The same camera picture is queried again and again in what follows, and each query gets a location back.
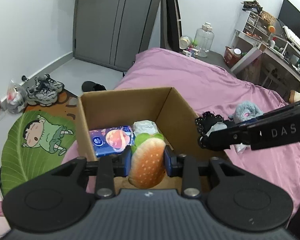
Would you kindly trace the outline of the white wrapped soft bundle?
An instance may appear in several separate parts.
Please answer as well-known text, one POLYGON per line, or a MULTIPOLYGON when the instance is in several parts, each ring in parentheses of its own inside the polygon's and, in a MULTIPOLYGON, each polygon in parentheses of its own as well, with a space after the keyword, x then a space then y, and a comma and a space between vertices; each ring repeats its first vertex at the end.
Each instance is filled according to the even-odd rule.
POLYGON ((158 128, 155 122, 150 120, 142 120, 134 122, 132 126, 136 139, 148 139, 158 133, 158 128))

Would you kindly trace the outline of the black framed brown board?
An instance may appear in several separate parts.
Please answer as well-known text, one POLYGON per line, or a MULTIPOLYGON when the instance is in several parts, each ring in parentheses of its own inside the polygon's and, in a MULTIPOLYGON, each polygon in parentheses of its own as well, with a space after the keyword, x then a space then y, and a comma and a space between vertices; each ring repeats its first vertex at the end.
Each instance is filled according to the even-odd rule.
POLYGON ((179 47, 181 36, 181 15, 178 0, 161 0, 160 47, 179 53, 181 51, 179 47))

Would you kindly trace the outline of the grey door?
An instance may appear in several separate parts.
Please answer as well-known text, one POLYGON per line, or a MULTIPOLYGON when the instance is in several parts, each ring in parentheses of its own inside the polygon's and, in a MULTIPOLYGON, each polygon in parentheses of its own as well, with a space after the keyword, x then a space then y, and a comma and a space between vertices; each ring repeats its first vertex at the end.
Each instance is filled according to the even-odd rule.
POLYGON ((160 0, 76 0, 74 57, 126 72, 148 49, 160 0))

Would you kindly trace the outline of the clear plastic item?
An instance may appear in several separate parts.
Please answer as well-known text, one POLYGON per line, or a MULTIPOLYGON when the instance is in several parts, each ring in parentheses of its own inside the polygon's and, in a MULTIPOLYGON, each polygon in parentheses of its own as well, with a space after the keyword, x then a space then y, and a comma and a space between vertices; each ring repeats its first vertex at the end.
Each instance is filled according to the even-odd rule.
POLYGON ((237 154, 242 154, 247 148, 250 148, 249 145, 245 145, 243 143, 236 144, 236 145, 234 145, 234 147, 235 147, 237 154))

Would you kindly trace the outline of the tipped white paper cup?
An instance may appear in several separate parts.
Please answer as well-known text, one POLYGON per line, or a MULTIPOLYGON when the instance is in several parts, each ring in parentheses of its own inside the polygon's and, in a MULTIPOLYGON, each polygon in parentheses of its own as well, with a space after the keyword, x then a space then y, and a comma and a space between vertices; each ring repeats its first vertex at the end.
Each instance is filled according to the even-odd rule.
POLYGON ((188 48, 191 48, 192 44, 193 44, 193 40, 189 36, 182 36, 179 39, 179 48, 181 50, 186 50, 188 48))

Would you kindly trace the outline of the black lace fabric piece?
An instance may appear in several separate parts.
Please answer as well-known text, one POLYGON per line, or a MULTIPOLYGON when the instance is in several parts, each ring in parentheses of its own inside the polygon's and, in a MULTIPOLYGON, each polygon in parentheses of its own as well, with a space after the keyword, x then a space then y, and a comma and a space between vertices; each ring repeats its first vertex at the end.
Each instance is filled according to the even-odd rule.
POLYGON ((199 133, 198 145, 201 148, 212 151, 230 149, 230 145, 225 144, 224 139, 220 135, 215 135, 214 139, 209 139, 209 136, 212 132, 235 126, 235 122, 232 117, 230 120, 225 120, 221 115, 214 115, 212 112, 207 111, 196 118, 194 123, 197 126, 197 132, 199 133))

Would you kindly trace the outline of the grey fluffy slipper plush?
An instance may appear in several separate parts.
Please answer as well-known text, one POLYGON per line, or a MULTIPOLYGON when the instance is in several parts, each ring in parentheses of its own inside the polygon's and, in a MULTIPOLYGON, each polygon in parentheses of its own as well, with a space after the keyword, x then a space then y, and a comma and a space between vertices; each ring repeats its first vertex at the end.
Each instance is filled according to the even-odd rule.
POLYGON ((229 119, 235 123, 245 122, 263 115, 259 107, 250 101, 244 101, 237 105, 234 113, 229 115, 229 119))

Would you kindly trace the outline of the small white box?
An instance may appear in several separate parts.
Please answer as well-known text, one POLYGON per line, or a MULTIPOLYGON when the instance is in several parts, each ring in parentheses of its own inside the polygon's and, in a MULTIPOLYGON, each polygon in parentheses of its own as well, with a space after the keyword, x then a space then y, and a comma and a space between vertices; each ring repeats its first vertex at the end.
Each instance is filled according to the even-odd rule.
POLYGON ((186 57, 196 58, 198 56, 198 50, 183 50, 183 54, 186 57))

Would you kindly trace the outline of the small clear plastic bag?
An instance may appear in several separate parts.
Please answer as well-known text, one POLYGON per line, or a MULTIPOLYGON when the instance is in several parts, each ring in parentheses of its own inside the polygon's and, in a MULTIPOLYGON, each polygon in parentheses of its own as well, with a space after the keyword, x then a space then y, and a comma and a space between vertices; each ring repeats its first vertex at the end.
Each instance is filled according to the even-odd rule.
POLYGON ((11 80, 6 96, 7 110, 12 114, 22 112, 27 106, 26 96, 25 88, 11 80))

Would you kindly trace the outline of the white keyboard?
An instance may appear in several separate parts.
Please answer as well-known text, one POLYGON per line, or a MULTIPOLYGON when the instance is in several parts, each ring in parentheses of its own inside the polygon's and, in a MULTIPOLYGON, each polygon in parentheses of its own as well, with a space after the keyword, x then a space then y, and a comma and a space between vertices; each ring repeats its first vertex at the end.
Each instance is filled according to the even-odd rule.
POLYGON ((286 25, 283 27, 283 31, 285 32, 285 35, 287 37, 287 40, 289 40, 296 48, 300 50, 300 38, 298 38, 286 25))

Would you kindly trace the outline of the white desk with clutter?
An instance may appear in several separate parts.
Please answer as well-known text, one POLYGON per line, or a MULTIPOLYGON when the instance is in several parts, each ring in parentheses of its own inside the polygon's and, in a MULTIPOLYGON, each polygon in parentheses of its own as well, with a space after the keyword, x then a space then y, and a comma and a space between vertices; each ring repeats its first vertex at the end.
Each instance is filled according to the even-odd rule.
POLYGON ((283 26, 257 1, 244 1, 231 44, 242 55, 230 69, 240 78, 270 87, 287 98, 290 90, 300 88, 300 50, 287 40, 283 26))

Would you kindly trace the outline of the green leaf cartoon rug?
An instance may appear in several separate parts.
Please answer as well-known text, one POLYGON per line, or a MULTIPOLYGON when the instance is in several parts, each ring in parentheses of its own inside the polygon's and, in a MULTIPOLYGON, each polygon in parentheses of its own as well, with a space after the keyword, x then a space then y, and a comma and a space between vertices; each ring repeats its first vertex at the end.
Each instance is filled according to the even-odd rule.
POLYGON ((59 166, 76 139, 74 121, 28 111, 8 132, 1 156, 3 194, 59 166))

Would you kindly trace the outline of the blue tissue pack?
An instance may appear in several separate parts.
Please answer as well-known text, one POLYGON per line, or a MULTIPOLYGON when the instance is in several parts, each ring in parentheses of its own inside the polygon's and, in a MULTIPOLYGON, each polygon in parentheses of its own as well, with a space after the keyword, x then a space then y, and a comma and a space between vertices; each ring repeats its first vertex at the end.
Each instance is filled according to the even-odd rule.
POLYGON ((134 133, 130 126, 95 129, 89 134, 97 158, 120 154, 127 146, 134 145, 134 133))

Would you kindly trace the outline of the burger plush toy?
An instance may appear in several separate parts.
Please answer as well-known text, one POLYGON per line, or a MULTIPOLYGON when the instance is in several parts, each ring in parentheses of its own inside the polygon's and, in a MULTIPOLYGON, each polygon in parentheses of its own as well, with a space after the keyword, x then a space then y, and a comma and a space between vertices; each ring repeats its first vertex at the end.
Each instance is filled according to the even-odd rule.
POLYGON ((160 133, 141 133, 132 146, 129 182, 138 189, 157 186, 165 176, 164 150, 166 143, 160 133))

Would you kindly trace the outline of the black sandal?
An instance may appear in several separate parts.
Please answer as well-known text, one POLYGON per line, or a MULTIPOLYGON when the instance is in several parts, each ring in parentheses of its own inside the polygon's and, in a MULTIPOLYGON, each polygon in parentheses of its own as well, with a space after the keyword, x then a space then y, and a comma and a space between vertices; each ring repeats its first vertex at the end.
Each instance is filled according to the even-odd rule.
POLYGON ((97 92, 97 91, 104 91, 104 90, 106 90, 104 85, 101 85, 99 83, 95 83, 93 81, 84 81, 83 84, 82 84, 83 93, 97 92))

